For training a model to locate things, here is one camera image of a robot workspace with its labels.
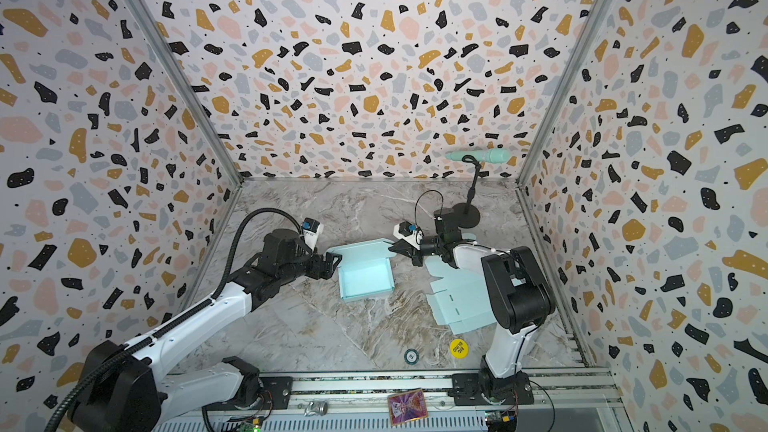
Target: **side wall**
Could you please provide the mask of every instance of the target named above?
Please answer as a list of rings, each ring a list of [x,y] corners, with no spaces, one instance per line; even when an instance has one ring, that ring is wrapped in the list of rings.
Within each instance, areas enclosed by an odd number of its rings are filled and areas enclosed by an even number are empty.
[[[616,0],[521,184],[636,430],[768,427],[766,4]]]
[[[0,430],[32,431],[178,310],[235,187],[120,0],[0,10]]]
[[[593,0],[146,0],[245,176],[516,176]]]

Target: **robotic arm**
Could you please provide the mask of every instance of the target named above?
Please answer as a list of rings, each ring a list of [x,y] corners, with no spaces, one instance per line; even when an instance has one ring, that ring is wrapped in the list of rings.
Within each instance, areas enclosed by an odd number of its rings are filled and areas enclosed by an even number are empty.
[[[552,290],[528,247],[507,252],[462,239],[460,217],[452,208],[438,210],[434,217],[437,235],[424,237],[421,229],[401,222],[394,229],[399,240],[389,250],[410,257],[417,266],[424,264],[424,257],[439,255],[454,268],[485,276],[496,331],[477,380],[455,388],[453,395],[459,399],[482,392],[488,401],[504,401],[527,382],[520,358],[531,350],[534,332],[554,312]]]
[[[235,235],[234,245],[244,224]],[[238,408],[252,408],[260,400],[266,402],[259,369],[237,357],[226,358],[206,370],[171,376],[168,373],[217,331],[274,297],[281,286],[301,275],[331,278],[341,256],[316,253],[321,232],[322,224],[311,218],[304,219],[301,235],[284,228],[272,231],[264,237],[262,252],[233,274],[225,274],[226,283],[220,290],[181,312],[172,322],[125,344],[105,341],[94,348],[86,358],[78,386],[68,400],[61,402],[46,430],[55,430],[65,412],[85,432],[149,432],[156,424],[214,402],[228,400]],[[107,363],[114,365],[103,371]]]

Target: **round black base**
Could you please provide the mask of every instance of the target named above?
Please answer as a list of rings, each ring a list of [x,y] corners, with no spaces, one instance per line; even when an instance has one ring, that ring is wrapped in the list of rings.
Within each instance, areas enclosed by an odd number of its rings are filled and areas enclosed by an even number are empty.
[[[458,216],[458,226],[461,228],[476,227],[477,224],[480,223],[480,211],[473,205],[470,205],[469,208],[467,208],[467,203],[462,202],[456,204],[453,207],[453,210],[456,211],[456,215]]]

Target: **purple card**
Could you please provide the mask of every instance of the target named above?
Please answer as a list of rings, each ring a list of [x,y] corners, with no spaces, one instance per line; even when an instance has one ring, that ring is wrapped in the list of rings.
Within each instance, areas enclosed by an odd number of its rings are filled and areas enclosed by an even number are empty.
[[[416,389],[390,395],[387,398],[389,405],[389,419],[392,425],[400,425],[411,420],[427,417],[427,402],[424,400],[424,390]]]

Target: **metal corner post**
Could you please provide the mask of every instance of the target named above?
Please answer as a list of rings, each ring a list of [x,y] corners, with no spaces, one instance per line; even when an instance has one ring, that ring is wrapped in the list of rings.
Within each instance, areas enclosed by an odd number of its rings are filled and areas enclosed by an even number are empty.
[[[181,70],[181,66],[171,55],[170,48],[156,27],[155,21],[152,18],[152,13],[149,11],[146,3],[144,0],[122,1],[141,28],[144,36],[147,38],[149,46],[158,57],[158,60],[168,74],[170,81],[174,84],[174,87],[176,87],[176,90],[184,102],[186,102],[203,137],[205,137],[210,144],[210,148],[214,150],[216,158],[219,159],[219,164],[224,169],[224,173],[232,180],[235,186],[239,187],[243,182],[240,173],[235,169],[232,158],[230,158],[229,153],[226,151],[226,148],[224,148],[224,143],[219,139],[216,129],[214,129],[213,124],[210,123],[210,120],[208,120],[208,117],[205,115],[203,106],[200,104],[200,101],[192,91],[190,84],[187,82],[187,77]]]
[[[526,183],[533,174],[533,170],[537,164],[537,161],[534,158],[538,157],[544,149],[544,145],[549,139],[548,131],[552,128],[555,120],[558,118],[563,103],[565,102],[566,97],[568,97],[571,85],[579,74],[579,67],[581,63],[584,62],[592,43],[597,38],[600,28],[603,25],[603,21],[613,3],[614,0],[594,0],[594,6],[589,13],[586,24],[584,24],[584,30],[581,32],[581,35],[573,48],[571,58],[568,59],[568,63],[565,65],[563,77],[558,84],[557,90],[552,96],[552,101],[550,101],[547,111],[544,113],[544,117],[538,124],[538,133],[528,150],[528,156],[517,177],[518,184]]]

